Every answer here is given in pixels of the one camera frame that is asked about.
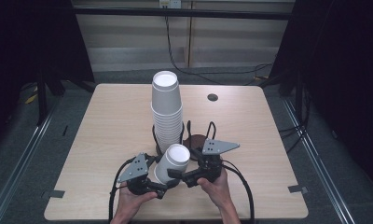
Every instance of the metal rail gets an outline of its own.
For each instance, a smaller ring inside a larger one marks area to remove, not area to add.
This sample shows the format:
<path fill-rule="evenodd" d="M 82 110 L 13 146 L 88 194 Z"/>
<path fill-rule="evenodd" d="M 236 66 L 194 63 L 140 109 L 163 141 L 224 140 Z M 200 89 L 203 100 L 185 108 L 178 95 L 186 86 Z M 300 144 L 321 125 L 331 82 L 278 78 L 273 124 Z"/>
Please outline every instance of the metal rail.
<path fill-rule="evenodd" d="M 284 100 L 284 105 L 288 111 L 288 114 L 294 123 L 294 126 L 297 127 L 299 125 L 296 112 L 294 109 L 294 106 L 289 100 Z M 323 161 L 320 158 L 320 155 L 317 152 L 317 149 L 315 148 L 314 144 L 312 143 L 309 135 L 307 132 L 304 132 L 301 129 L 297 130 L 297 133 L 301 137 L 303 146 L 306 149 L 306 152 L 308 153 L 311 162 L 314 166 L 315 171 L 317 172 L 317 175 L 320 177 L 321 182 L 324 185 L 324 188 L 326 190 L 326 193 L 328 194 L 328 197 L 334 206 L 338 217 L 340 218 L 341 223 L 343 224 L 354 224 L 354 220 L 352 218 L 352 214 L 345 203 L 343 197 L 341 196 L 340 192 L 338 191 L 337 187 L 335 186 L 335 183 L 333 182 L 331 176 L 327 172 L 325 165 Z"/>
<path fill-rule="evenodd" d="M 15 166 L 15 169 L 13 170 L 12 174 L 10 175 L 9 179 L 7 180 L 6 184 L 3 186 L 3 189 L 0 192 L 0 220 L 3 217 L 4 213 L 6 212 L 6 209 L 21 181 L 21 177 L 26 171 L 27 166 L 32 160 L 33 155 L 35 154 L 35 151 L 50 124 L 52 115 L 55 112 L 60 99 L 61 98 L 58 97 L 54 106 L 49 111 L 47 117 L 43 120 L 40 126 L 37 126 L 35 128 L 35 132 L 33 133 L 32 138 L 30 139 L 29 143 L 24 149 L 23 154 L 21 155 L 21 158 L 19 159 L 17 165 Z"/>
<path fill-rule="evenodd" d="M 26 13 L 71 13 L 81 15 L 119 15 L 119 16 L 165 16 L 165 17 L 200 17 L 289 21 L 292 13 L 225 11 L 177 8 L 145 7 L 26 7 Z"/>

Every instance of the black curtain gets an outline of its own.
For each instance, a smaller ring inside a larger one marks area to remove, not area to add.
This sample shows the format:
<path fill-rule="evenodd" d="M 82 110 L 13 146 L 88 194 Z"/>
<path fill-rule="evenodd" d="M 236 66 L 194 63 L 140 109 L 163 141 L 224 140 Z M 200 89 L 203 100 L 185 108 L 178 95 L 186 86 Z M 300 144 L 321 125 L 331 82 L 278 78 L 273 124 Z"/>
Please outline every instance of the black curtain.
<path fill-rule="evenodd" d="M 312 10 L 309 2 L 294 10 Z M 315 19 L 288 24 L 271 75 L 297 63 L 317 109 L 373 180 L 373 1 L 320 2 Z M 296 85 L 295 74 L 283 78 L 283 90 Z"/>
<path fill-rule="evenodd" d="M 0 136 L 21 86 L 48 80 L 94 81 L 76 15 L 32 7 L 71 7 L 69 0 L 0 0 Z"/>

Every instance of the gray floor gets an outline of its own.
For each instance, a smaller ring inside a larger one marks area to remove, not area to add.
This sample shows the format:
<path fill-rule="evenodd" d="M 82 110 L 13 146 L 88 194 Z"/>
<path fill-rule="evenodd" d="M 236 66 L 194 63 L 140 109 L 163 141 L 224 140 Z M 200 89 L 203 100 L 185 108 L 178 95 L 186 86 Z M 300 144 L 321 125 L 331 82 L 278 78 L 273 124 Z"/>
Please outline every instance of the gray floor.
<path fill-rule="evenodd" d="M 200 68 L 190 71 L 229 73 L 249 69 L 251 68 Z M 97 83 L 150 83 L 152 76 L 157 71 L 102 72 L 96 73 L 95 76 Z M 174 72 L 179 76 L 181 84 L 215 84 L 199 76 Z M 250 73 L 245 75 L 215 74 L 204 76 L 222 84 L 243 85 L 252 81 L 254 75 L 254 73 Z M 260 80 L 256 79 L 251 84 L 255 85 L 259 82 Z M 1 223 L 52 223 L 44 219 L 43 214 L 48 199 L 41 196 L 45 190 L 54 188 L 91 97 L 91 93 L 81 90 L 71 83 L 64 83 L 64 85 L 66 92 L 63 97 L 58 99 L 48 96 L 50 105 L 58 100 L 59 104 L 43 139 L 28 164 L 26 172 L 21 177 Z M 279 95 L 277 90 L 278 86 L 276 85 L 268 86 L 264 89 L 264 93 L 276 125 L 279 130 L 282 130 L 292 127 L 292 122 L 283 104 L 284 98 Z M 37 101 L 35 100 L 29 105 L 24 103 L 31 91 L 33 89 L 21 92 L 21 102 L 7 124 L 7 134 L 0 142 L 0 192 L 35 131 L 36 119 L 38 118 Z M 66 126 L 68 126 L 67 132 L 63 135 Z M 332 176 L 338 191 L 347 203 L 355 223 L 373 223 L 373 184 L 364 171 L 353 162 L 347 148 L 333 138 L 331 129 L 326 125 L 320 114 L 316 112 L 314 106 L 311 109 L 308 132 L 328 173 Z M 296 134 L 284 138 L 284 147 L 286 149 L 290 148 L 296 140 Z M 341 223 L 303 145 L 301 143 L 297 144 L 288 156 L 299 185 L 309 190 L 308 193 L 304 194 L 309 215 L 299 220 L 259 220 L 259 223 Z M 90 222 L 62 221 L 59 223 Z"/>

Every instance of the hand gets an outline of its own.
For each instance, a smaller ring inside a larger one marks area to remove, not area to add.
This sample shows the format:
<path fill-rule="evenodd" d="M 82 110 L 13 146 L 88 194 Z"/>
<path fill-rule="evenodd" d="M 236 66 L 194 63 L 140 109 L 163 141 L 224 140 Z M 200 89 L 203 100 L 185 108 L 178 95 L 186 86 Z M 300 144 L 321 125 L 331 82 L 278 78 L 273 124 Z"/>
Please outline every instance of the hand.
<path fill-rule="evenodd" d="M 222 168 L 221 176 L 219 176 L 215 182 L 211 183 L 205 178 L 200 178 L 198 179 L 198 184 L 201 186 L 201 189 L 203 189 L 209 195 L 212 202 L 218 207 L 224 224 L 240 223 L 236 208 L 230 197 L 228 174 L 225 168 Z"/>
<path fill-rule="evenodd" d="M 141 204 L 148 202 L 158 195 L 156 192 L 148 192 L 143 195 L 135 195 L 126 188 L 126 183 L 122 183 L 119 190 L 119 200 L 117 202 L 117 211 L 111 224 L 128 223 L 138 212 Z"/>

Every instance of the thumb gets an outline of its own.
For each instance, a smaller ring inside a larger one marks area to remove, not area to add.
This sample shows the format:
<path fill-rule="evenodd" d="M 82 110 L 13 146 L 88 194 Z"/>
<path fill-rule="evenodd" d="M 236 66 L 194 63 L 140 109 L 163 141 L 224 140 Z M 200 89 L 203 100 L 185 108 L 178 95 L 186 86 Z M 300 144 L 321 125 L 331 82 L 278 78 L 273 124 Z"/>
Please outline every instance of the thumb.
<path fill-rule="evenodd" d="M 204 191 L 207 191 L 211 186 L 211 183 L 206 178 L 199 178 L 197 183 Z"/>

